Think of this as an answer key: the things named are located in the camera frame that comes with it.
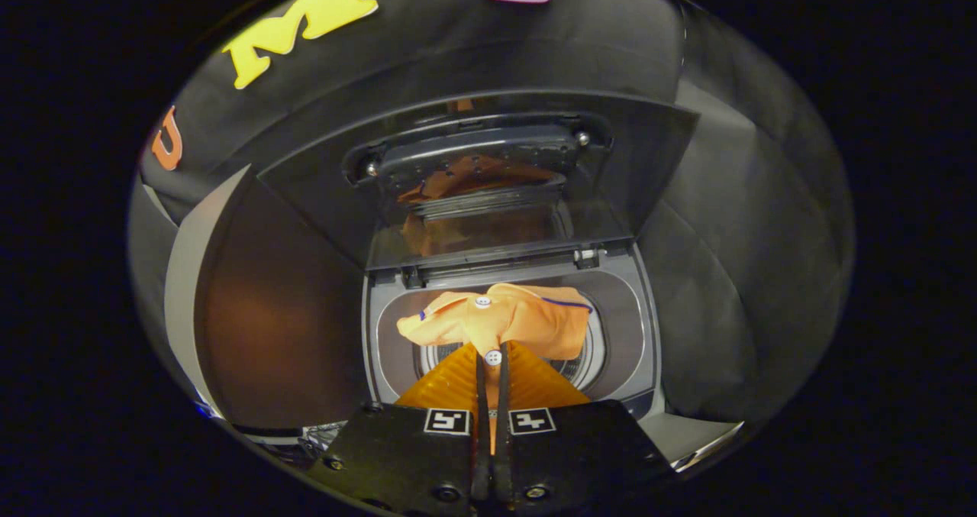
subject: screw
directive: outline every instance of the screw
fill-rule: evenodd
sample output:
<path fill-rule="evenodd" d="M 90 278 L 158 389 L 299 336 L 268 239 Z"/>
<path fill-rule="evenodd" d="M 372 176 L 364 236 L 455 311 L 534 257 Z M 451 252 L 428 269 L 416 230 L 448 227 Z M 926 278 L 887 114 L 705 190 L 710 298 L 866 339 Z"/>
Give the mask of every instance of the screw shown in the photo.
<path fill-rule="evenodd" d="M 526 497 L 528 499 L 544 499 L 547 495 L 549 495 L 548 490 L 542 488 L 542 486 L 532 486 L 526 490 Z"/>
<path fill-rule="evenodd" d="M 461 495 L 458 490 L 451 488 L 451 486 L 439 486 L 434 490 L 434 497 L 441 502 L 457 502 Z"/>

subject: orange cloth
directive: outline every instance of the orange cloth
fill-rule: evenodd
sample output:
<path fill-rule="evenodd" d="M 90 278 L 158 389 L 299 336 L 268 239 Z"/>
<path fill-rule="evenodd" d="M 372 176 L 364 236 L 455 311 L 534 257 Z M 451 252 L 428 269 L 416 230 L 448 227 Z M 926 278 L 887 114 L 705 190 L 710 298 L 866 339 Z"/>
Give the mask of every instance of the orange cloth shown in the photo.
<path fill-rule="evenodd" d="M 516 340 L 538 357 L 571 360 L 580 355 L 590 305 L 573 288 L 495 284 L 480 309 L 481 294 L 444 292 L 397 329 L 418 345 L 471 342 L 481 356 Z"/>
<path fill-rule="evenodd" d="M 479 305 L 482 298 L 488 298 L 488 305 L 484 302 Z M 578 357 L 591 311 L 590 305 L 575 288 L 495 284 L 488 288 L 484 296 L 470 292 L 444 292 L 418 315 L 398 320 L 398 331 L 418 345 L 471 345 L 454 351 L 443 363 L 425 374 L 398 400 L 398 404 L 472 409 L 475 381 L 472 360 L 475 351 L 484 357 L 506 342 L 519 342 L 509 344 L 510 409 L 550 408 L 589 402 L 587 396 L 577 391 L 540 357 L 556 360 Z M 500 368 L 498 365 L 485 367 L 485 397 L 489 409 L 498 408 Z M 492 435 L 494 454 L 494 419 L 489 420 L 489 434 Z"/>

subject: washing machine lid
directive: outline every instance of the washing machine lid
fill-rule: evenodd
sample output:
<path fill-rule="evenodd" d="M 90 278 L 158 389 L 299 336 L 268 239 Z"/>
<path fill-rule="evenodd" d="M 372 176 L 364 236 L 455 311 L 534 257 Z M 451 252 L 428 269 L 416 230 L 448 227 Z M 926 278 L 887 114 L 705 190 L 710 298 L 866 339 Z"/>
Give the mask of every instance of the washing machine lid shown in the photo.
<path fill-rule="evenodd" d="M 297 189 L 310 176 L 376 210 L 367 270 L 572 251 L 641 232 L 697 120 L 610 92 L 458 95 L 344 128 L 262 179 L 308 217 L 314 202 Z"/>

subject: black fabric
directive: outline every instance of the black fabric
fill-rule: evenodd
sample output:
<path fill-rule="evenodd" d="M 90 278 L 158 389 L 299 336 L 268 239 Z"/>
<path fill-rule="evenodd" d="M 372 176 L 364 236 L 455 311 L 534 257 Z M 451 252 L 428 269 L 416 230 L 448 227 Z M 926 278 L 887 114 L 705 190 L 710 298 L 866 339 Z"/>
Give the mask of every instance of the black fabric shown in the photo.
<path fill-rule="evenodd" d="M 768 419 L 833 337 L 854 263 L 852 204 L 803 92 L 739 34 L 683 9 L 677 104 L 701 117 L 640 240 L 664 389 L 680 414 Z"/>

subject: lid hinge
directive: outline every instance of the lid hinge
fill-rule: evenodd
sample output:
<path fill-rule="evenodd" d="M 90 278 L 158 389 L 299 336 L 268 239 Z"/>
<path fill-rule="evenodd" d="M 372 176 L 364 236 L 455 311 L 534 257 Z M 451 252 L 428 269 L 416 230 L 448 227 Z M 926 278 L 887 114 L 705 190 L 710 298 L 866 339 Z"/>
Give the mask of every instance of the lid hinge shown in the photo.
<path fill-rule="evenodd" d="M 576 269 L 594 269 L 594 267 L 600 266 L 600 258 L 598 257 L 597 247 L 591 247 L 583 250 L 573 250 L 573 263 L 576 264 Z"/>
<path fill-rule="evenodd" d="M 401 267 L 401 281 L 404 281 L 404 287 L 408 290 L 424 287 L 424 280 L 421 278 L 421 271 L 418 269 L 418 266 L 415 266 L 414 264 L 407 267 Z"/>

